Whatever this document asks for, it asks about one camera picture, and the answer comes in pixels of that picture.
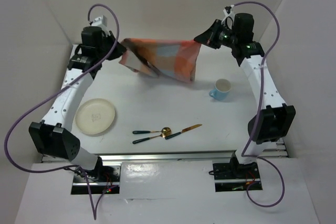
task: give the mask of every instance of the knife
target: knife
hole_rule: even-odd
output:
[[[195,128],[200,127],[200,126],[202,126],[202,125],[201,124],[195,124],[194,126],[190,126],[188,128],[183,129],[181,132],[177,132],[175,134],[166,136],[164,139],[166,139],[166,140],[171,139],[172,137],[178,136],[178,135],[180,135],[184,132],[190,131],[190,130],[195,129]]]

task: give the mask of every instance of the gold spoon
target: gold spoon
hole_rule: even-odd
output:
[[[172,130],[169,127],[165,127],[165,128],[162,129],[161,134],[158,135],[158,136],[151,136],[151,137],[138,139],[138,140],[133,141],[132,143],[133,144],[138,144],[138,143],[141,143],[143,141],[147,141],[147,140],[155,138],[155,137],[159,137],[159,136],[160,137],[166,137],[166,136],[169,136],[170,134],[172,134]]]

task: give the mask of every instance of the orange cloth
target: orange cloth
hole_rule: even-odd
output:
[[[196,61],[201,44],[193,40],[132,38],[123,40],[121,44],[127,51],[119,63],[134,72],[143,72],[154,77],[164,74],[183,82],[195,80]]]

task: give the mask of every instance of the white tabletop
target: white tabletop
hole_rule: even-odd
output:
[[[73,124],[72,133],[88,151],[96,154],[229,151],[246,143],[247,123],[256,114],[257,104],[229,49],[202,46],[192,84],[133,73],[118,62],[103,63],[81,102],[103,98],[113,103],[116,117],[112,127],[92,137]],[[220,78],[232,83],[231,93],[222,102],[208,95]],[[156,138],[132,144],[136,139],[152,136],[133,135],[134,130],[161,130],[168,126],[179,132],[194,124],[203,126],[168,141]]]
[[[128,163],[121,170],[120,194],[104,196],[96,222],[88,195],[71,195],[73,174],[61,170],[30,174],[15,223],[317,224],[298,160],[273,158],[272,162],[286,183],[283,201],[273,208],[253,205],[245,191],[216,193],[209,161]],[[35,164],[32,169],[55,166],[60,164]],[[258,166],[263,190],[252,191],[251,196],[261,204],[274,203],[281,195],[279,176],[265,162],[258,161]]]

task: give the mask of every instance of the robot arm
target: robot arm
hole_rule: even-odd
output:
[[[62,88],[97,64],[115,42],[112,32],[107,30],[107,20],[104,16],[94,19],[91,26],[85,27],[81,37],[82,44],[78,45],[69,61]],[[108,60],[119,58],[125,51],[126,48],[117,43]],[[39,153],[63,158],[81,166],[94,179],[99,179],[109,167],[103,167],[99,156],[82,148],[79,139],[71,134],[71,129],[77,108],[100,69],[101,65],[56,97],[42,120],[39,123],[31,123],[29,127],[29,133]]]
[[[243,69],[250,82],[257,103],[261,87],[260,68],[264,68],[264,95],[260,118],[256,134],[245,152],[245,155],[254,157],[241,155],[245,146],[239,148],[233,157],[237,160],[238,165],[248,165],[255,161],[255,157],[259,156],[270,142],[275,142],[287,135],[296,112],[292,105],[286,105],[279,94],[266,63],[261,65],[265,54],[260,43],[253,41],[253,16],[246,13],[235,14],[232,10],[233,7],[233,5],[225,7],[224,19],[215,20],[207,31],[195,37],[194,40],[214,49],[221,46],[231,48],[238,66]],[[233,23],[231,28],[228,26],[228,19]],[[251,134],[255,118],[248,123],[249,134]]]

